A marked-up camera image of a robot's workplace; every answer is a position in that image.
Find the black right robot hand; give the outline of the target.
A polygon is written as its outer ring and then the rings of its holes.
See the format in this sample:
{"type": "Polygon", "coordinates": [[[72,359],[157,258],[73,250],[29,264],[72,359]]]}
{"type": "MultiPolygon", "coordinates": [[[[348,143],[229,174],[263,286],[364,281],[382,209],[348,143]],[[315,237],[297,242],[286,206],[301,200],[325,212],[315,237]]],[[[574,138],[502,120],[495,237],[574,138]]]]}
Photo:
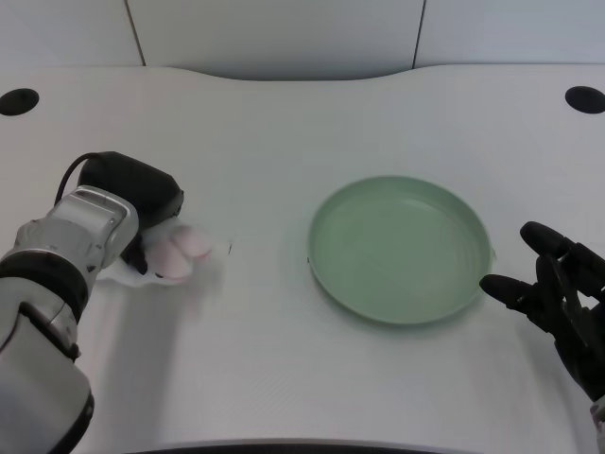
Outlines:
{"type": "Polygon", "coordinates": [[[565,369],[596,402],[604,396],[604,259],[539,222],[520,236],[538,254],[536,282],[488,274],[479,285],[552,335],[565,369]]]}

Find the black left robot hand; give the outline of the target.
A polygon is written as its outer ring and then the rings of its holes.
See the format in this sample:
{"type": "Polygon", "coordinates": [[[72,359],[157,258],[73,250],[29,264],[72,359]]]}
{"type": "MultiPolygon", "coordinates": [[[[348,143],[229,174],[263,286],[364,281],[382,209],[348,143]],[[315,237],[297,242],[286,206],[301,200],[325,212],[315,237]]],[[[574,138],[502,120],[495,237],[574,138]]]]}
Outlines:
{"type": "Polygon", "coordinates": [[[135,208],[138,231],[121,253],[121,258],[139,273],[146,273],[148,264],[143,249],[143,232],[177,217],[182,209],[184,191],[175,179],[127,155],[104,151],[86,157],[78,183],[103,189],[135,208]]]}

